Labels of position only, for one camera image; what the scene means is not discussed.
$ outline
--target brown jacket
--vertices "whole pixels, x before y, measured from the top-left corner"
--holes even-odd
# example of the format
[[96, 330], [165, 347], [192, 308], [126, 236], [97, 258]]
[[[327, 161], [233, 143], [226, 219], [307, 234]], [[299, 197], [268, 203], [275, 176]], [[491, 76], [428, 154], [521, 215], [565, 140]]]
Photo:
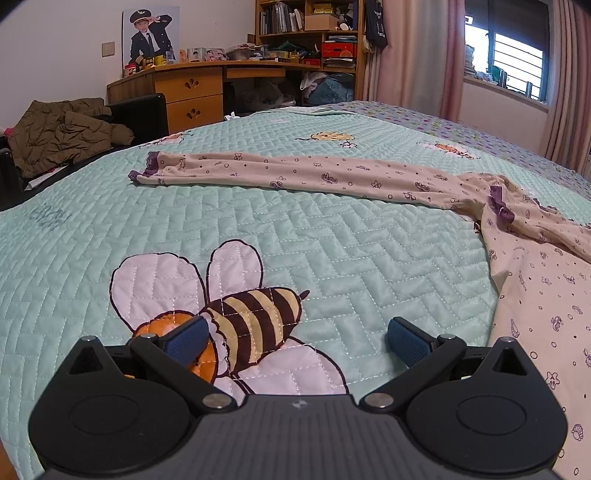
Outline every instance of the brown jacket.
[[8, 137], [23, 178], [31, 179], [62, 163], [76, 163], [105, 152], [114, 141], [131, 144], [131, 130], [93, 118], [110, 114], [102, 98], [53, 103], [35, 100]]

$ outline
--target necktie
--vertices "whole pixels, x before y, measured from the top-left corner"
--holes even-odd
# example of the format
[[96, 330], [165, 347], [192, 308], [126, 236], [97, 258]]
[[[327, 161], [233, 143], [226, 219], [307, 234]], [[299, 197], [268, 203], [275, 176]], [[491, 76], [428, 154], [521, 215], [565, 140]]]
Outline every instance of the necktie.
[[152, 42], [152, 35], [150, 35], [150, 32], [148, 32], [148, 45], [150, 46], [150, 50], [148, 52], [148, 57], [153, 57], [154, 56], [154, 43]]

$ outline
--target bee wing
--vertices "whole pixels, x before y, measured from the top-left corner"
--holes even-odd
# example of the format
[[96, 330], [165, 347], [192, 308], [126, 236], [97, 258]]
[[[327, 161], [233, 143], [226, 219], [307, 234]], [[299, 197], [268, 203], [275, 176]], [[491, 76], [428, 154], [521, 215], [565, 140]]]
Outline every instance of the bee wing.
[[262, 395], [336, 395], [348, 393], [345, 377], [325, 354], [289, 337], [279, 350], [239, 373]]
[[242, 240], [224, 242], [213, 253], [207, 266], [209, 301], [232, 293], [260, 288], [262, 261], [254, 247]]
[[204, 306], [204, 289], [197, 267], [174, 254], [128, 257], [113, 272], [111, 303], [134, 332], [166, 312], [197, 314]]
[[242, 405], [244, 397], [246, 396], [244, 390], [230, 377], [218, 377], [213, 382], [214, 387], [226, 392], [228, 395], [236, 400], [238, 405]]

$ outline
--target blue gripper pad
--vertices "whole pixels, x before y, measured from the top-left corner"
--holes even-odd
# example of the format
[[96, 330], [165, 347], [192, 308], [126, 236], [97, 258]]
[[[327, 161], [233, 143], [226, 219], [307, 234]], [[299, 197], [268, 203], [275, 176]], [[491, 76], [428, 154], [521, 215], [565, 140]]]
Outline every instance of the blue gripper pad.
[[209, 327], [203, 317], [193, 317], [161, 338], [164, 353], [185, 368], [203, 353], [209, 340]]
[[430, 343], [410, 331], [396, 318], [390, 320], [386, 336], [390, 350], [409, 368], [431, 353]]

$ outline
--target window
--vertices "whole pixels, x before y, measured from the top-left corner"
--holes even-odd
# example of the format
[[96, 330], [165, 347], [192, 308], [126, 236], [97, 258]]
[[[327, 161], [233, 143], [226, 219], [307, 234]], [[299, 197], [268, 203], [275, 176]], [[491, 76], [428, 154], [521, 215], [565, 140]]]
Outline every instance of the window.
[[506, 86], [544, 101], [550, 60], [550, 14], [540, 0], [466, 0], [466, 44], [479, 72], [507, 72]]

